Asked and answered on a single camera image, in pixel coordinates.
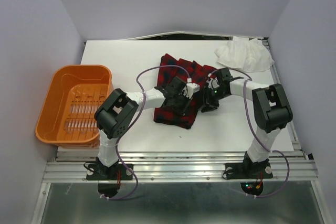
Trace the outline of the red plaid skirt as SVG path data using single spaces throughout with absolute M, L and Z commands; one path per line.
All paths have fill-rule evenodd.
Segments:
M 175 59 L 169 54 L 161 57 L 160 70 L 158 74 L 156 88 L 160 91 L 182 93 L 188 77 L 193 83 L 197 83 L 200 88 L 206 84 L 209 73 L 216 68 L 208 65 L 200 65 L 196 61 L 185 59 Z M 175 125 L 184 129 L 190 129 L 194 124 L 197 113 L 203 104 L 202 92 L 193 95 L 188 115 L 181 116 L 174 113 L 170 108 L 156 108 L 154 110 L 153 121 L 156 123 Z

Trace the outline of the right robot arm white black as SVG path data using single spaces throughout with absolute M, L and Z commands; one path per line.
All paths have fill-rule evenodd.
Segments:
M 221 68 L 208 74 L 202 89 L 201 112 L 214 111 L 219 101 L 230 95 L 242 97 L 244 102 L 253 103 L 254 119 L 257 124 L 251 130 L 254 139 L 240 163 L 225 164 L 223 178 L 250 179 L 264 176 L 272 178 L 269 155 L 272 145 L 289 122 L 293 113 L 283 86 L 280 84 L 260 84 L 251 78 L 233 77 L 228 68 Z

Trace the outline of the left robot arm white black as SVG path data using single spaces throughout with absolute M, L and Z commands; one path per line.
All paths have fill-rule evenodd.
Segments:
M 117 141 L 130 127 L 135 114 L 142 110 L 169 107 L 185 114 L 193 96 L 200 86 L 190 78 L 183 81 L 179 77 L 165 86 L 156 86 L 147 91 L 124 92 L 115 89 L 107 97 L 94 115 L 99 130 L 99 152 L 91 169 L 106 179 L 113 178 L 117 172 L 119 158 Z

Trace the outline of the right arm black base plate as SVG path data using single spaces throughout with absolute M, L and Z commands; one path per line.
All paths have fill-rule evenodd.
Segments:
M 225 180 L 242 179 L 253 180 L 257 178 L 271 179 L 273 178 L 272 171 L 266 172 L 266 168 L 270 165 L 244 165 L 243 163 L 227 163 L 225 170 L 222 173 L 222 178 Z

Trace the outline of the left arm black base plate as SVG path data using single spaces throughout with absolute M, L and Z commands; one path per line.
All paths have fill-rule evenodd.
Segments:
M 132 173 L 120 163 L 115 163 L 108 168 L 98 163 L 85 163 L 84 167 L 87 170 L 86 180 L 88 181 L 133 179 Z

